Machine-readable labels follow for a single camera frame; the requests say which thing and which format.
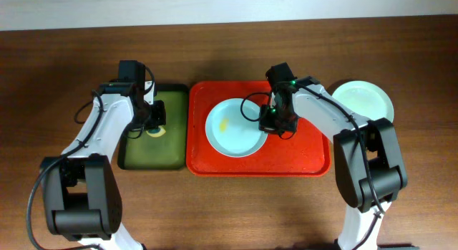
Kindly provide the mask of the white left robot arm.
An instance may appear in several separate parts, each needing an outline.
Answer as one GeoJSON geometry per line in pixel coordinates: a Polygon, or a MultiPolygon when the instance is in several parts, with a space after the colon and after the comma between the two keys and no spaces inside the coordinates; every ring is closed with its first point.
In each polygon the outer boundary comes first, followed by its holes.
{"type": "Polygon", "coordinates": [[[49,232],[78,249],[143,249],[122,224],[122,199],[111,160],[120,138],[165,124],[155,83],[104,83],[92,93],[89,117],[57,157],[45,157],[34,187],[43,190],[49,232]]]}

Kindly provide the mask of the light green plate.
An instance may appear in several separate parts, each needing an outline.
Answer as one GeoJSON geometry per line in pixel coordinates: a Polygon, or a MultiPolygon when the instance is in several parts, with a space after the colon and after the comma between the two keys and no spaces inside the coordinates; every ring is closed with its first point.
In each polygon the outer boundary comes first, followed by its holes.
{"type": "Polygon", "coordinates": [[[350,110],[371,120],[385,117],[390,122],[394,121],[394,106],[390,97],[370,82],[345,82],[334,90],[332,97],[350,110]]]}

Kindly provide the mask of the green and yellow sponge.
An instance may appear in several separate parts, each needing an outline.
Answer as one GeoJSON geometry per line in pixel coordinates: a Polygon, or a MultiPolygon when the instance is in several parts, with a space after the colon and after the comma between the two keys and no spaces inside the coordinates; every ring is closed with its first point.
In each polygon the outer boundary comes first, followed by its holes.
{"type": "Polygon", "coordinates": [[[163,136],[166,133],[166,130],[164,129],[163,126],[160,125],[156,128],[147,130],[146,133],[152,138],[158,138],[158,137],[163,136]]]}

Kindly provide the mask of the light blue plate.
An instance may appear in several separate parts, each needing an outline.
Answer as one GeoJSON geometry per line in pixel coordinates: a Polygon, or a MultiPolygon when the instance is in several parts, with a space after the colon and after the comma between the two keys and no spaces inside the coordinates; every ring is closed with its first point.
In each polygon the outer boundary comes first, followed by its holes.
{"type": "Polygon", "coordinates": [[[250,100],[231,98],[218,103],[205,121],[205,135],[217,152],[231,158],[244,158],[260,150],[268,134],[254,121],[260,107],[250,100]]]}

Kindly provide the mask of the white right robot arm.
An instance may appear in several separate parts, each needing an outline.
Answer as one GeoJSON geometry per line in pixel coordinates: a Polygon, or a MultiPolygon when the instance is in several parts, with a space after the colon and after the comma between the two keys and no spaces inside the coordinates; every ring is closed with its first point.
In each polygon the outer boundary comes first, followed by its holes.
{"type": "Polygon", "coordinates": [[[336,184],[346,202],[336,248],[377,249],[386,210],[407,185],[393,123],[352,112],[312,77],[270,77],[268,83],[271,91],[261,108],[261,130],[294,133],[303,118],[333,144],[336,184]]]}

